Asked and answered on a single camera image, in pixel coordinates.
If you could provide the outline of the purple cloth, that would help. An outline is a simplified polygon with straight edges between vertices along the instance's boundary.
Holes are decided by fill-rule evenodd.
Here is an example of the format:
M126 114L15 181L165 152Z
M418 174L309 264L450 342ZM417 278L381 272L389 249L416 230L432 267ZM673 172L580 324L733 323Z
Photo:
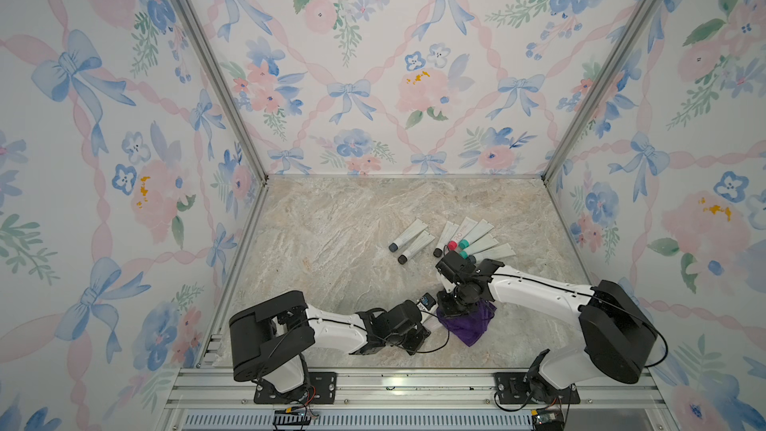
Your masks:
M488 301L480 301L478 307L469 314L448 317L442 308L437 309L436 315L439 322L450 333L456 335L464 345L471 347L488 330L491 320L495 317L497 307Z

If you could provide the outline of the white tube front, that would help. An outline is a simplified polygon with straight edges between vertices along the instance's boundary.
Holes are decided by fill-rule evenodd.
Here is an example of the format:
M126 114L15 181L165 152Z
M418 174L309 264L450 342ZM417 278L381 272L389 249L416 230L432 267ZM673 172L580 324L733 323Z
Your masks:
M496 247L486 249L486 251L479 251L474 255L469 255L469 259L473 263L482 263L485 259L502 261L502 259L508 259L508 257L514 257L515 255L514 249L508 243L504 243L504 245L497 245Z

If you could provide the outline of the white toothpaste tube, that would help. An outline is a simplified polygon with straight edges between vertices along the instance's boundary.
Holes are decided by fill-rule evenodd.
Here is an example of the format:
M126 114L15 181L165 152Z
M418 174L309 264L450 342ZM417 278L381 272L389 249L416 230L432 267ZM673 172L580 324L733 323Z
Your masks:
M468 249L470 245L473 243L476 243L479 239L482 239L485 235L488 235L490 231L494 229L494 226L486 221L485 219L482 219L482 221L479 221L469 233L466 233L464 237L462 237L461 241L459 241L458 246L460 249Z

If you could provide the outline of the white tube black cap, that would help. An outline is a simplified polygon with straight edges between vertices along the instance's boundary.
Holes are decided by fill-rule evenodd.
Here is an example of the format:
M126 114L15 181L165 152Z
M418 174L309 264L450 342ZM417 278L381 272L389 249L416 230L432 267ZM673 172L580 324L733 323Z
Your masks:
M442 257L442 255L444 255L445 247L447 247L448 243L452 241L458 229L459 229L459 226L456 223L453 223L452 221L447 221L445 227L443 227L442 229L442 233L440 233L440 237L433 251L434 257Z

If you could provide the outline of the white tube pink cap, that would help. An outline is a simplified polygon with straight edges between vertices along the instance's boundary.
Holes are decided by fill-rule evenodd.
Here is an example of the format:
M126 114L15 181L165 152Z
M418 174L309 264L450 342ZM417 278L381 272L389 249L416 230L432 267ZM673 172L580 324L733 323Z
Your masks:
M478 225L477 221L471 219L470 217L465 217L464 221L462 221L461 225L459 225L457 231L455 231L453 237L451 237L450 241L448 241L447 249L449 251L454 251L454 249L457 249L457 247L459 247L460 241L463 241L467 233L473 231L476 225Z
M438 316L430 311L423 310L421 313L425 316L424 318L424 325L428 327L429 329L441 326L441 323L438 319Z

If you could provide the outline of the white tube dark cap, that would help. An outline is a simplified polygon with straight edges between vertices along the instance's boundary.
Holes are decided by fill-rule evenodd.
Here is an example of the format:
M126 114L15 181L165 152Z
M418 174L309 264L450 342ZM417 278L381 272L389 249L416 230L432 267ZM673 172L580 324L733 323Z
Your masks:
M398 263L401 265L405 265L407 261L410 261L412 257L415 257L417 253L420 253L420 251L423 251L425 247L428 247L432 241L435 241L436 237L434 235L431 235L431 233L428 233L428 231L423 231L422 233L419 233L411 243L409 243L408 247L400 253L399 257L397 257Z

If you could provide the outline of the white tube grey cap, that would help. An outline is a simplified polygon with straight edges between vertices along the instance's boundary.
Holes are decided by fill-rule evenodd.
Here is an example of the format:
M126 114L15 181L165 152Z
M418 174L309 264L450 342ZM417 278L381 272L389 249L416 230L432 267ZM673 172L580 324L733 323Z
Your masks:
M459 255L466 259L469 255L476 255L476 253L480 253L481 251L492 249L492 247L496 247L498 244L499 242L490 233L476 241L467 241L466 239L463 239L463 241L460 241L459 243Z

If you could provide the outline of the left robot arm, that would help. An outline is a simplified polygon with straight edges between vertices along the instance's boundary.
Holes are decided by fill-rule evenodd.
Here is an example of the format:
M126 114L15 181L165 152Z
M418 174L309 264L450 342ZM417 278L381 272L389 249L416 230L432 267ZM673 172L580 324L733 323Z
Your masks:
M308 304L301 291L287 291L229 319L233 380L287 395L309 383L303 353L313 347L362 356L394 347L414 355L431 335L423 315L414 301L333 313Z

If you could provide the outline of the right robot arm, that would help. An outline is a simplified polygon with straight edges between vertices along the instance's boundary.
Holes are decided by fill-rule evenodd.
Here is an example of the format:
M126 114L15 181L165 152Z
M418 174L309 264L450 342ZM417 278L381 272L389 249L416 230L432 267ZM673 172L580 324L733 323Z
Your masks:
M605 376L636 384L650 366L659 332L613 281L594 287L535 277L494 259L472 263L456 251L436 263L445 289L438 311L447 318L467 315L482 302L510 303L554 317L580 331L580 338L556 351L542 351L526 381L534 390L555 392Z

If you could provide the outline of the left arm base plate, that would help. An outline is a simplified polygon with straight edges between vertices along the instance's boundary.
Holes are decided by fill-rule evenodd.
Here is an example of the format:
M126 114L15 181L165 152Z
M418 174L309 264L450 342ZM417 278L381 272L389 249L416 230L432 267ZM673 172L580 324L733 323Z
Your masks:
M287 378L267 375L259 381L253 402L262 405L333 404L337 377L336 372L317 371L309 371L301 378L296 375Z

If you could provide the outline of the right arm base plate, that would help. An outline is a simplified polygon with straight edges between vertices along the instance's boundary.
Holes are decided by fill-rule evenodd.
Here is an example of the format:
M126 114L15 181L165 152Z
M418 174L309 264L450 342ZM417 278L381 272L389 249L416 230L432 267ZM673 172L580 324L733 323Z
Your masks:
M580 395L574 385L554 389L540 377L528 377L526 372L505 371L493 374L496 394L501 405L549 405L557 403L580 404Z

